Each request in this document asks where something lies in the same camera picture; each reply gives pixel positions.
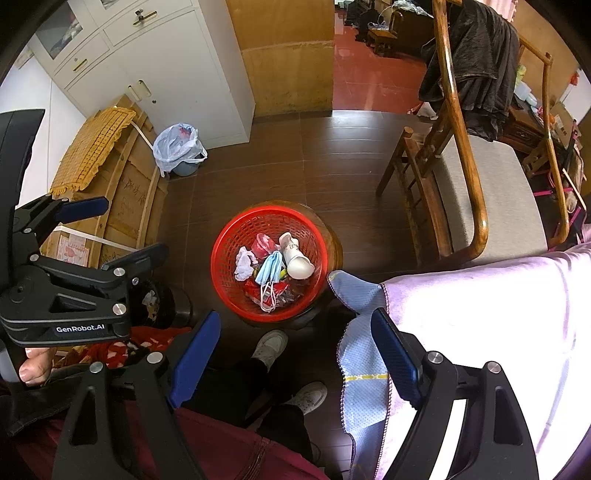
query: pink towel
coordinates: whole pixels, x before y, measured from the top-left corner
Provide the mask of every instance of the pink towel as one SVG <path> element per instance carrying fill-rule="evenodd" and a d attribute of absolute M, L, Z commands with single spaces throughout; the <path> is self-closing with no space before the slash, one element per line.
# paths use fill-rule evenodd
<path fill-rule="evenodd" d="M 540 257 L 397 277 L 382 286 L 390 317 L 428 351 L 439 350 L 459 365 L 502 365 L 524 412 L 540 479 L 550 480 L 591 424 L 590 281 L 591 244 L 581 244 Z M 389 403 L 401 404 L 395 389 Z M 391 410 L 377 479 L 414 413 L 406 403 Z M 447 475 L 462 415 L 461 406 L 452 412 L 432 478 Z"/>

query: white sneaker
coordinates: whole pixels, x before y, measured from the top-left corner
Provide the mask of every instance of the white sneaker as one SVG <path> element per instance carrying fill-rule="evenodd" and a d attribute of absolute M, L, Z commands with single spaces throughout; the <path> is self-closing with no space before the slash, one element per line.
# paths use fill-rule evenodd
<path fill-rule="evenodd" d="M 322 405 L 327 394 L 326 385 L 322 382 L 312 382 L 302 387 L 295 397 L 286 401 L 284 405 L 295 405 L 304 415 L 308 415 Z"/>
<path fill-rule="evenodd" d="M 287 346 L 288 337 L 281 330 L 272 330 L 261 337 L 256 345 L 256 350 L 252 354 L 253 358 L 258 358 L 267 366 L 267 371 L 277 357 L 283 353 Z"/>

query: trash bin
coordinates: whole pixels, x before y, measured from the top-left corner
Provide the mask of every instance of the trash bin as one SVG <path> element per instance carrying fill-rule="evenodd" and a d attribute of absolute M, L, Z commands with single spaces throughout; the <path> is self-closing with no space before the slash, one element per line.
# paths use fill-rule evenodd
<path fill-rule="evenodd" d="M 168 127 L 156 138 L 152 151 L 163 177 L 170 171 L 183 177 L 191 175 L 207 158 L 207 151 L 199 141 L 199 132 L 189 124 Z"/>

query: genrobot.ai logo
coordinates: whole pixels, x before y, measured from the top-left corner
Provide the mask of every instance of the genrobot.ai logo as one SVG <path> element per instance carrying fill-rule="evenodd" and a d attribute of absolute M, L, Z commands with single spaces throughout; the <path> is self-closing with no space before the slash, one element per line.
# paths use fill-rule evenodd
<path fill-rule="evenodd" d="M 104 323 L 100 323 L 98 325 L 81 325 L 81 326 L 76 326 L 73 325 L 71 327 L 56 327 L 56 332 L 57 333 L 73 333 L 73 332 L 88 332 L 91 330 L 105 330 L 105 324 Z"/>

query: black jacket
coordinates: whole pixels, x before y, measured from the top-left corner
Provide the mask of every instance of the black jacket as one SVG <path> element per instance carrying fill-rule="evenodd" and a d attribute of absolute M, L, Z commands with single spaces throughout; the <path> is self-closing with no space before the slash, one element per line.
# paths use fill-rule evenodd
<path fill-rule="evenodd" d="M 452 62 L 460 106 L 468 133 L 496 140 L 508 116 L 519 63 L 519 35 L 513 25 L 491 7 L 464 0 L 451 13 Z M 443 103 L 441 72 L 435 40 L 421 51 L 427 72 L 419 98 L 435 111 Z"/>

